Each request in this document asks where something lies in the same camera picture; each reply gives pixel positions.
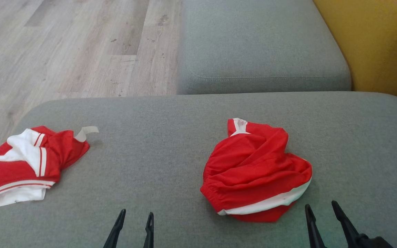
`white stripe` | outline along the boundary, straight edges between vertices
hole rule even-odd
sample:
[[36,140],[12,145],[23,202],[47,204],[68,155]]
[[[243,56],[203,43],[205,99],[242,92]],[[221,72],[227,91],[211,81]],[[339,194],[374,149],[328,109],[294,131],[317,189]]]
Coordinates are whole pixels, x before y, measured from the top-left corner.
[[35,173],[36,177],[39,177],[41,175],[41,172],[39,171],[39,168],[41,167],[41,151],[42,150],[41,150],[40,147],[37,147],[37,148],[35,147],[33,149],[39,149],[38,156],[34,156],[34,157],[32,156],[31,157],[30,161],[32,163],[29,163],[28,161],[26,161],[26,162],[34,170],[34,173]]
[[42,159],[41,159],[41,176],[45,175],[45,166],[47,164],[47,150],[41,147]]
[[281,193],[266,200],[250,204],[243,207],[237,207],[228,210],[221,210],[218,212],[219,215],[248,215],[253,213],[262,212],[265,210],[272,209],[274,207],[278,207],[281,205],[289,206],[291,203],[299,199],[303,193],[306,191],[307,187],[309,187],[310,181],[306,182],[305,184],[295,187],[291,189],[289,192]]
[[13,187],[16,185],[23,185],[23,184],[43,184],[45,188],[50,188],[49,186],[46,185],[54,185],[55,182],[53,181],[43,181],[43,180],[24,180],[24,181],[18,181],[18,182],[12,182],[6,185],[3,185],[0,187],[0,194],[6,192],[5,189],[9,188],[9,187]]
[[41,133],[41,134],[39,135],[38,141],[37,141],[37,143],[36,143],[36,147],[39,147],[39,146],[41,145],[44,136],[45,136],[45,134],[43,134],[43,133]]

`wooden floor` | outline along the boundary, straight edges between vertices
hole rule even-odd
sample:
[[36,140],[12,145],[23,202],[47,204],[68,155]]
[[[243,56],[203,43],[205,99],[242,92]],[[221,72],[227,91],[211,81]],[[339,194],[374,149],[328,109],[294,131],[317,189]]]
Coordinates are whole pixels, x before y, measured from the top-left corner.
[[175,94],[181,0],[0,0],[0,144],[40,103]]

